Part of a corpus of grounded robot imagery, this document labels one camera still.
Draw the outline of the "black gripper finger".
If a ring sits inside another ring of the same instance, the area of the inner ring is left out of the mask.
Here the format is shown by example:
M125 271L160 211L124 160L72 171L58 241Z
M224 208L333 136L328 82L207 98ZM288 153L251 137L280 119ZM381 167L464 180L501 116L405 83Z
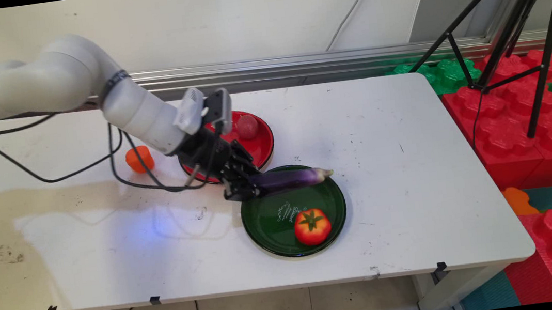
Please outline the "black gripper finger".
M230 147L229 158L232 181L247 180L250 176L261 174L261 171L253 163L253 157L244 147Z
M255 183L259 172L252 174L222 176L220 181L224 186L224 199L234 202L244 202L261 195L261 189Z

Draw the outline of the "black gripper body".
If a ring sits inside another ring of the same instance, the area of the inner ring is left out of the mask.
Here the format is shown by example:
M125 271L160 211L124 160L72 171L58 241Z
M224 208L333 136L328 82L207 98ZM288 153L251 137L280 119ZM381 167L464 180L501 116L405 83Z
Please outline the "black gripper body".
M198 173L205 176L202 182L207 182L211 176L220 181L238 179L238 172L231 163L232 148L220 135L223 127L217 124L213 131L202 127L195 135L186 135L176 150L180 163L192 170L187 184L193 183Z

